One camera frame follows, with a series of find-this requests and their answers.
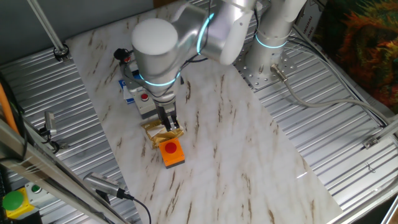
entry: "glowing blue ring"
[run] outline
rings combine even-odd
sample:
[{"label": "glowing blue ring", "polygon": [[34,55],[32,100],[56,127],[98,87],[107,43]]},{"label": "glowing blue ring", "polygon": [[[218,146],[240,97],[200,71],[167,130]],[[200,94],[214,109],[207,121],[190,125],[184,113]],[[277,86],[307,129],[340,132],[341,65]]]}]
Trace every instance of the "glowing blue ring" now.
[{"label": "glowing blue ring", "polygon": [[268,48],[272,48],[272,49],[274,49],[274,48],[279,48],[279,47],[283,47],[283,46],[287,43],[287,41],[286,41],[286,42],[285,42],[284,44],[282,44],[281,46],[271,47],[271,46],[268,46],[268,45],[265,45],[265,44],[261,43],[261,41],[259,40],[259,38],[257,37],[257,35],[256,35],[256,39],[257,39],[257,41],[258,41],[261,45],[263,45],[263,46],[265,46],[265,47],[268,47]]},{"label": "glowing blue ring", "polygon": [[180,76],[180,72],[178,72],[176,78],[174,78],[173,80],[171,80],[171,81],[169,81],[169,82],[167,82],[167,83],[163,83],[163,84],[151,83],[151,82],[148,82],[148,81],[145,81],[145,80],[144,80],[144,81],[145,81],[146,83],[150,84],[150,85],[153,85],[153,86],[166,86],[166,85],[169,85],[169,84],[172,84],[173,82],[175,82],[175,80],[176,80],[179,76]]},{"label": "glowing blue ring", "polygon": [[200,44],[201,44],[201,39],[203,38],[203,34],[205,34],[205,30],[206,27],[209,25],[210,20],[213,18],[214,13],[212,13],[205,21],[205,23],[203,24],[203,26],[200,29],[199,32],[199,38],[198,38],[198,42],[197,42],[197,52],[200,55]]}]

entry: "metal mounting plate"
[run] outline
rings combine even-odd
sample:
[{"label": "metal mounting plate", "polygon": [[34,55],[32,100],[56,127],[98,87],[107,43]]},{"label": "metal mounting plate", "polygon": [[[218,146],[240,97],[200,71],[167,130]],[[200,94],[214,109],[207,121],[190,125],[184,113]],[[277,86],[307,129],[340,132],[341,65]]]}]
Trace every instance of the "metal mounting plate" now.
[{"label": "metal mounting plate", "polygon": [[[251,42],[243,46],[242,52],[236,58],[233,65],[236,67],[236,69],[238,69],[239,74],[241,74],[243,79],[252,89],[260,90],[278,80],[278,77],[274,74],[271,74],[271,71],[268,73],[263,72],[262,74],[258,74],[258,72],[250,71],[248,68],[246,68],[245,56],[250,49],[250,46]],[[280,69],[285,73],[286,76],[294,73],[297,69],[293,60],[291,60],[285,52],[282,53],[282,64],[280,65]]]}]

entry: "orange object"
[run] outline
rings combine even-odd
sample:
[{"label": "orange object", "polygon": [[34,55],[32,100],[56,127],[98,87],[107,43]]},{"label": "orange object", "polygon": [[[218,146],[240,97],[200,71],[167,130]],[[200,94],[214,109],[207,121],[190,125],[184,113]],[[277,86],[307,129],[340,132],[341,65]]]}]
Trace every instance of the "orange object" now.
[{"label": "orange object", "polygon": [[162,153],[164,165],[167,169],[185,162],[185,155],[178,138],[173,138],[160,143],[159,149]]},{"label": "orange object", "polygon": [[0,84],[0,103],[2,106],[2,110],[4,112],[4,116],[6,117],[6,121],[8,125],[16,132],[19,134],[19,131],[17,129],[17,124],[15,123],[14,116],[12,115],[11,107],[8,102],[6,93],[4,92],[4,89],[2,88],[2,85]]}]

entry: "metal ribbed floor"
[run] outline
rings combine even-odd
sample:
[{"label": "metal ribbed floor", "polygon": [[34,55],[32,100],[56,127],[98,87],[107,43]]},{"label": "metal ribbed floor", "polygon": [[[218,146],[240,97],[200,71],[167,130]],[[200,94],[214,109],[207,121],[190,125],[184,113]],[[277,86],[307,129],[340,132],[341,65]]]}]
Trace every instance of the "metal ribbed floor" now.
[{"label": "metal ribbed floor", "polygon": [[[83,178],[93,171],[124,182],[73,61],[58,62],[51,49],[3,65],[0,70],[25,109],[26,119],[36,128],[44,125],[45,110],[55,113],[58,133],[53,139],[69,145],[57,157],[74,173]],[[13,172],[9,180],[13,189],[27,182]],[[109,199],[124,218],[141,222],[131,201]],[[60,200],[41,209],[40,214],[43,223],[96,223]]]},{"label": "metal ribbed floor", "polygon": [[[287,47],[301,48],[291,43]],[[354,98],[316,56],[290,49],[286,52],[297,67],[288,76],[289,83],[303,100],[319,103]],[[344,211],[398,177],[398,150],[393,140],[369,150],[363,146],[381,128],[362,107],[341,103],[306,108],[296,103],[281,82],[254,92]]]}]

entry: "robotic arm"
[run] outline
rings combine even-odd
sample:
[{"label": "robotic arm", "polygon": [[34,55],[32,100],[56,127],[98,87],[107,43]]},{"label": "robotic arm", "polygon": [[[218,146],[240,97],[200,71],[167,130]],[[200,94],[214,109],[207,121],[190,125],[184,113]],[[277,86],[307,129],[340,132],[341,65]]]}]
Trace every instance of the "robotic arm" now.
[{"label": "robotic arm", "polygon": [[140,84],[154,100],[157,113],[168,131],[179,128],[175,96],[182,65],[198,54],[231,64],[239,55],[256,0],[214,1],[207,12],[184,4],[172,22],[148,19],[132,32],[132,45],[139,68]]},{"label": "robotic arm", "polygon": [[[254,42],[245,56],[249,71],[270,75],[279,66],[282,51],[295,18],[306,0],[270,0],[261,16]],[[214,0],[205,11],[184,4],[171,22],[148,19],[132,32],[132,46],[143,86],[153,99],[167,131],[179,128],[175,109],[175,85],[187,58],[203,55],[229,65],[239,55],[256,0]]]}]

